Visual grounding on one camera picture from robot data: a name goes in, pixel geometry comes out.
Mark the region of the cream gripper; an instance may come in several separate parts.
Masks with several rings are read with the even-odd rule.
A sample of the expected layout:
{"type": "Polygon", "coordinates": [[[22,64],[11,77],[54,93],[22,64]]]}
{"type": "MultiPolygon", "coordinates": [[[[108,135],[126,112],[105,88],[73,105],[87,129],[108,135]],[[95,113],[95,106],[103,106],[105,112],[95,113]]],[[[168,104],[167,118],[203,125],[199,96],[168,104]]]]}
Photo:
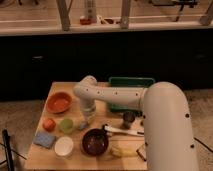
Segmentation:
{"type": "Polygon", "coordinates": [[[94,100],[81,100],[80,109],[85,121],[91,124],[95,117],[96,105],[94,100]]]}

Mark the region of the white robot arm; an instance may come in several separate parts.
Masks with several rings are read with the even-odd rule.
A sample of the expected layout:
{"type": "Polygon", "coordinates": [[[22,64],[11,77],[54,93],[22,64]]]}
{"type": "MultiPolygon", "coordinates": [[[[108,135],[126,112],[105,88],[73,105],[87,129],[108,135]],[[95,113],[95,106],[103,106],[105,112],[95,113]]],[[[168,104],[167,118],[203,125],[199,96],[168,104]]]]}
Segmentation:
{"type": "Polygon", "coordinates": [[[148,171],[199,171],[188,101],[175,84],[102,87],[95,77],[86,76],[73,93],[85,116],[95,110],[97,100],[143,113],[148,171]]]}

